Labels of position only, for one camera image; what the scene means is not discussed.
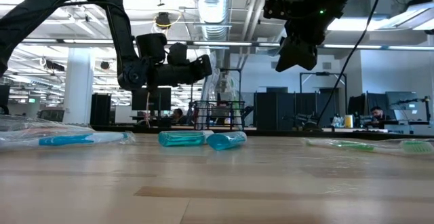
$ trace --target silver air duct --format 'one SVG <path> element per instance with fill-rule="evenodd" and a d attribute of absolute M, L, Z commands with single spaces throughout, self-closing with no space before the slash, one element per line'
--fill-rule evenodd
<path fill-rule="evenodd" d="M 202 23 L 226 24 L 229 12 L 229 0 L 198 0 L 197 7 Z M 227 41 L 228 28 L 223 26 L 203 26 L 203 39 L 206 41 Z M 223 67 L 224 50 L 217 50 L 217 66 Z"/>

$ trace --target yellow cup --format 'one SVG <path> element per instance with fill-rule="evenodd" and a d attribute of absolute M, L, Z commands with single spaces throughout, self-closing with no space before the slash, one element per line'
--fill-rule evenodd
<path fill-rule="evenodd" d="M 353 116 L 352 115 L 345 115 L 345 128 L 352 128 L 353 127 Z"/>

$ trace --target green toothbrush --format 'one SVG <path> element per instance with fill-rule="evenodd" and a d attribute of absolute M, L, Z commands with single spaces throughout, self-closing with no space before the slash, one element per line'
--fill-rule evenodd
<path fill-rule="evenodd" d="M 382 147 L 380 145 L 369 143 L 335 140 L 309 140 L 307 145 L 398 155 L 428 155 L 434 153 L 434 147 L 432 144 L 423 141 L 402 141 L 397 148 Z"/>

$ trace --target toothbrush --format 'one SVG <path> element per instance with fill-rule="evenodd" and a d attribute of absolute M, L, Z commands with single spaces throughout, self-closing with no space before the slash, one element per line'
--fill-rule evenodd
<path fill-rule="evenodd" d="M 341 149 L 353 149 L 365 152 L 397 154 L 397 155 L 428 155 L 434 153 L 434 147 L 430 142 L 423 141 L 402 141 L 398 148 L 387 148 L 369 143 L 358 143 L 351 141 L 323 141 L 311 140 L 308 145 L 319 147 L 331 147 Z"/>
<path fill-rule="evenodd" d="M 127 132 L 93 132 L 86 134 L 49 136 L 45 138 L 33 138 L 20 142 L 0 142 L 0 150 L 14 149 L 18 147 L 39 147 L 39 146 L 63 146 L 76 144 L 98 144 L 110 143 L 125 140 L 129 137 Z"/>

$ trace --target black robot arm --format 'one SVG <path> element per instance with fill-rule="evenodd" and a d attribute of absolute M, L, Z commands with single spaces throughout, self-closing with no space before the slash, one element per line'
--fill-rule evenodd
<path fill-rule="evenodd" d="M 0 77 L 7 70 L 7 62 L 14 48 L 30 35 L 57 8 L 77 3 L 70 0 L 25 0 L 0 19 Z M 208 56 L 182 65 L 162 64 L 165 59 L 163 34 L 148 34 L 136 39 L 140 57 L 134 50 L 130 19 L 123 8 L 123 0 L 88 0 L 104 8 L 107 14 L 113 43 L 117 54 L 117 77 L 119 85 L 126 90 L 148 86 L 192 83 L 212 73 Z M 167 80 L 158 79 L 164 71 L 170 71 Z"/>
<path fill-rule="evenodd" d="M 312 70 L 317 64 L 317 45 L 326 38 L 328 25 L 343 15 L 348 0 L 267 0 L 264 17 L 286 20 L 287 38 L 281 40 L 276 71 L 294 65 Z"/>

